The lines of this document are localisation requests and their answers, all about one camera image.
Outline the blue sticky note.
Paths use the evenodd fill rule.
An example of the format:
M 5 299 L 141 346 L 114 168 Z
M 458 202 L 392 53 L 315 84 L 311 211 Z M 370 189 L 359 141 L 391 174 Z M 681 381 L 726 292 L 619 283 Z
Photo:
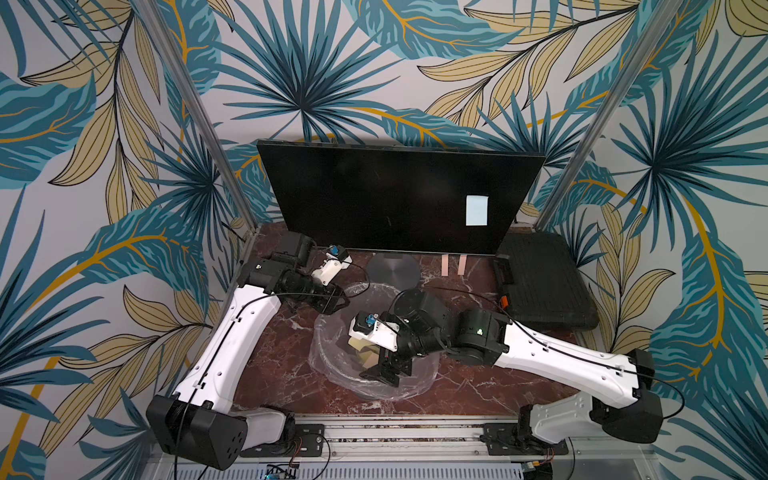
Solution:
M 465 225 L 485 227 L 488 225 L 489 197 L 468 195 L 465 203 Z

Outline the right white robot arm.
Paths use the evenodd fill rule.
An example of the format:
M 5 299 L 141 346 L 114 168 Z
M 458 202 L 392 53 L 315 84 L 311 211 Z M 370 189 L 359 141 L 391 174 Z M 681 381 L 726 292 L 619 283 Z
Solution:
M 522 442 L 555 445 L 603 433 L 652 444 L 664 422 L 661 400 L 651 390 L 655 365 L 644 350 L 590 350 L 528 328 L 504 312 L 454 313 L 419 289 L 397 294 L 384 311 L 358 312 L 349 335 L 380 349 L 378 363 L 362 378 L 392 387 L 411 375 L 414 358 L 444 353 L 465 365 L 519 370 L 576 389 L 565 399 L 523 408 L 517 428 Z

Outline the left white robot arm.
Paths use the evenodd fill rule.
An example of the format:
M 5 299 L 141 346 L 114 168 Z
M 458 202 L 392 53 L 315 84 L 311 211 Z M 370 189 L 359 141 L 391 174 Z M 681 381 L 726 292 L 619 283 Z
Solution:
M 248 360 L 284 301 L 324 315 L 348 305 L 334 279 L 351 266 L 349 252 L 331 245 L 321 265 L 309 270 L 313 247 L 310 237 L 288 232 L 271 254 L 249 257 L 221 325 L 200 358 L 172 394 L 155 396 L 147 408 L 147 421 L 164 453 L 225 470 L 245 450 L 289 441 L 289 414 L 260 407 L 237 415 L 232 406 Z

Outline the yellow sticky note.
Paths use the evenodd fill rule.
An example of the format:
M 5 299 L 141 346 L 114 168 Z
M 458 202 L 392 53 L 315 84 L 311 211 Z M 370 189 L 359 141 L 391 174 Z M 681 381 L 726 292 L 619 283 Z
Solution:
M 348 344 L 359 354 L 377 354 L 378 346 L 362 339 L 350 338 Z

